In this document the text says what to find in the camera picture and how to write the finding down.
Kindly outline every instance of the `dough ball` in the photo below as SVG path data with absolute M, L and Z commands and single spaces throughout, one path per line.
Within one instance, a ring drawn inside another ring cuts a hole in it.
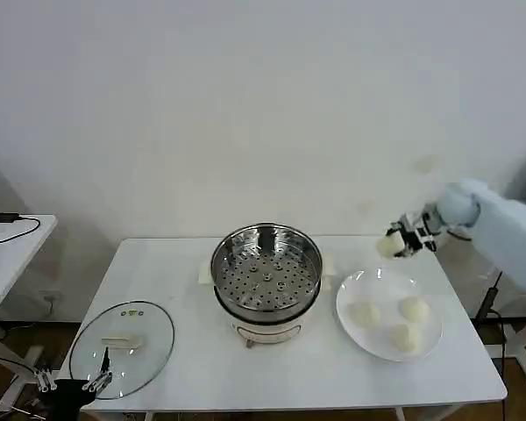
M 421 333 L 414 326 L 397 325 L 392 330 L 392 343 L 404 353 L 412 353 L 421 344 Z
M 424 323 L 429 318 L 430 307 L 419 296 L 408 296 L 400 301 L 400 313 L 409 322 Z
M 378 240 L 376 243 L 376 250 L 380 256 L 387 259 L 393 259 L 396 253 L 399 253 L 405 248 L 405 242 L 399 232 L 394 232 L 392 235 L 387 235 Z
M 380 324 L 380 310 L 374 303 L 355 303 L 352 316 L 361 327 L 375 327 Z

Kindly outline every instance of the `charger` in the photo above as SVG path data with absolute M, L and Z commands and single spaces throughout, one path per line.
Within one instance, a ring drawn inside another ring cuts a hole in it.
M 22 219 L 18 213 L 0 212 L 0 224 L 11 224 Z
M 0 239 L 0 244 L 7 243 L 8 241 L 12 241 L 13 239 L 18 239 L 19 237 L 23 237 L 24 235 L 27 235 L 27 234 L 31 234 L 32 232 L 37 231 L 37 229 L 41 226 L 41 221 L 39 221 L 36 218 L 22 217 L 18 213 L 0 212 L 0 224 L 13 224 L 16 221 L 23 221 L 23 220 L 35 221 L 37 224 L 31 230 L 21 232 L 20 234 L 12 235 L 11 237 L 7 239 Z

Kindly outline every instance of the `glass lid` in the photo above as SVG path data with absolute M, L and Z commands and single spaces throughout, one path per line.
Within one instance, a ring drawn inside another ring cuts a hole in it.
M 113 380 L 97 399 L 118 399 L 142 389 L 162 370 L 174 345 L 174 324 L 159 305 L 121 303 L 80 333 L 70 354 L 70 376 L 94 380 L 108 349 Z

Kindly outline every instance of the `white wall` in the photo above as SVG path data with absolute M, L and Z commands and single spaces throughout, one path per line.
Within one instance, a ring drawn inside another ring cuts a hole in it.
M 0 209 L 59 217 L 16 289 L 59 319 L 121 239 L 381 232 L 466 175 L 526 176 L 526 1 L 0 2 Z

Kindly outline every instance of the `lid rim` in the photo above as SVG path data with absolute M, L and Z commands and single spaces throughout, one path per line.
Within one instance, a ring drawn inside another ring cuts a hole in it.
M 159 308 L 160 310 L 162 310 L 166 316 L 167 316 L 167 319 L 169 320 L 169 324 L 172 326 L 172 332 L 173 332 L 173 338 L 172 338 L 172 344 L 169 348 L 169 352 L 167 353 L 167 357 L 166 359 L 164 360 L 163 364 L 160 365 L 160 369 L 152 376 L 152 378 L 150 378 L 147 382 L 141 384 L 139 387 L 137 387 L 136 389 L 128 392 L 128 393 L 125 393 L 124 395 L 122 396 L 113 396 L 113 397 L 100 397 L 100 396 L 97 396 L 96 399 L 97 400 L 100 400 L 100 401 L 114 401 L 116 399 L 120 399 L 122 397 L 126 397 L 126 396 L 129 396 L 129 395 L 132 395 L 133 393 L 135 392 L 138 392 L 139 390 L 143 389 L 146 385 L 148 385 L 151 381 L 153 381 L 156 377 L 158 377 L 158 375 L 161 373 L 161 371 L 164 369 L 164 367 L 166 366 L 167 362 L 169 361 L 169 357 L 171 356 L 173 350 L 174 350 L 174 343 L 175 343 L 175 325 L 174 325 L 174 320 L 171 318 L 171 316 L 169 315 L 169 313 L 166 311 L 166 309 L 164 309 L 161 305 L 159 304 L 156 304 L 156 303 L 152 303 L 151 301 L 146 301 L 146 300 L 132 300 L 132 301 L 126 301 L 124 303 L 119 303 L 119 304 L 115 304 L 115 305 L 112 305 L 111 307 L 109 307 L 108 309 L 102 311 L 101 313 L 99 313 L 97 316 L 95 316 L 87 325 L 86 327 L 84 327 L 82 329 L 82 331 L 78 334 L 78 336 L 76 337 L 75 341 L 74 341 L 74 344 L 72 345 L 72 348 L 70 349 L 70 354 L 69 354 L 69 357 L 68 357 L 68 372 L 70 373 L 70 378 L 71 379 L 74 379 L 74 373 L 72 372 L 72 357 L 73 357 L 73 354 L 74 354 L 74 349 L 75 349 L 75 346 L 76 344 L 78 343 L 78 340 L 82 337 L 82 335 L 88 330 L 88 328 L 90 326 L 93 325 L 93 323 L 98 319 L 100 318 L 101 316 L 103 316 L 105 313 L 107 313 L 108 311 L 111 311 L 113 309 L 116 309 L 117 307 L 120 307 L 122 305 L 127 305 L 127 304 L 133 304 L 133 303 L 145 303 L 145 304 L 151 304 L 153 305 L 154 307 L 157 307 Z

